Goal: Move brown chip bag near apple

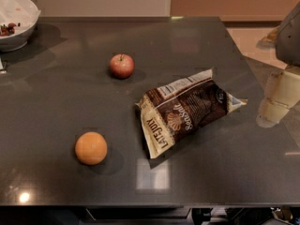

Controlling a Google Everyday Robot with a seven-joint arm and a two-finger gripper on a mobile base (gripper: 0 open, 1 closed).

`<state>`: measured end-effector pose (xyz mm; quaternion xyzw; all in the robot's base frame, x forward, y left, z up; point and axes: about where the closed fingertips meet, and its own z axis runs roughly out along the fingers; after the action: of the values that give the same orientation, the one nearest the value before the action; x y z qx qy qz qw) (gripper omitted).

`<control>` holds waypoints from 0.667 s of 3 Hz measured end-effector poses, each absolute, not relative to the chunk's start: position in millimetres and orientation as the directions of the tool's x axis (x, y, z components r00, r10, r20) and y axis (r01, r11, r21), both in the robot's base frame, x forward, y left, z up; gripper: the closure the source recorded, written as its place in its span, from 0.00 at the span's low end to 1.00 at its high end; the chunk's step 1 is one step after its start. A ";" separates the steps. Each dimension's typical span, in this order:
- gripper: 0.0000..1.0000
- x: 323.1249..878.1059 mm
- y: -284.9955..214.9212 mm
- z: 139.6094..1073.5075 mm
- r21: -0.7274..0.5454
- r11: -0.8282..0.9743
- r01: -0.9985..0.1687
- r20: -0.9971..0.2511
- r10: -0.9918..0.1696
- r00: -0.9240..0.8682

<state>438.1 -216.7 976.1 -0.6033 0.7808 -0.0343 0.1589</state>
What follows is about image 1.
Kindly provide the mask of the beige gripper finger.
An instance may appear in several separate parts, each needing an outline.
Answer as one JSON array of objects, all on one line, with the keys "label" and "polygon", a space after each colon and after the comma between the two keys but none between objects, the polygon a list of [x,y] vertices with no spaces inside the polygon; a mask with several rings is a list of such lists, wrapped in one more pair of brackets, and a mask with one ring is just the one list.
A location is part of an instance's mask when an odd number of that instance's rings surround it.
[{"label": "beige gripper finger", "polygon": [[260,104],[257,124],[262,128],[277,125],[300,101],[300,67],[287,66],[268,77]]}]

